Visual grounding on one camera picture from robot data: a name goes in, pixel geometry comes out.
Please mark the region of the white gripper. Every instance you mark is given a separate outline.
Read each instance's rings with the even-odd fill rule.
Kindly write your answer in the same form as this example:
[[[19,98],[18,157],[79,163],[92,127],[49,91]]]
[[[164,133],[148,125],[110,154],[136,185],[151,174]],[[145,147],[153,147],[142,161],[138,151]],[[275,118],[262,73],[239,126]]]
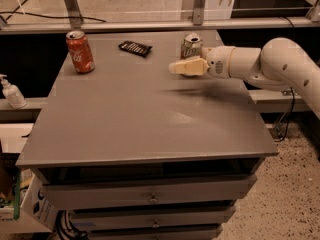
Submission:
[[[187,76],[201,76],[208,71],[212,77],[229,79],[229,64],[234,50],[234,46],[204,47],[202,58],[196,56],[176,61],[169,65],[169,71]]]

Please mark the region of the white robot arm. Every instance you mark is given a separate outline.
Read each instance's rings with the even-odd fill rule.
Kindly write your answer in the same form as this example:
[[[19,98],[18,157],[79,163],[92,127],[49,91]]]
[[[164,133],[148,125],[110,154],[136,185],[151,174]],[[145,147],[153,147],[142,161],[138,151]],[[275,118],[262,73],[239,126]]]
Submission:
[[[283,91],[293,88],[320,118],[320,68],[294,41],[274,38],[262,49],[218,46],[204,47],[200,56],[169,65],[174,74],[241,79],[261,89]]]

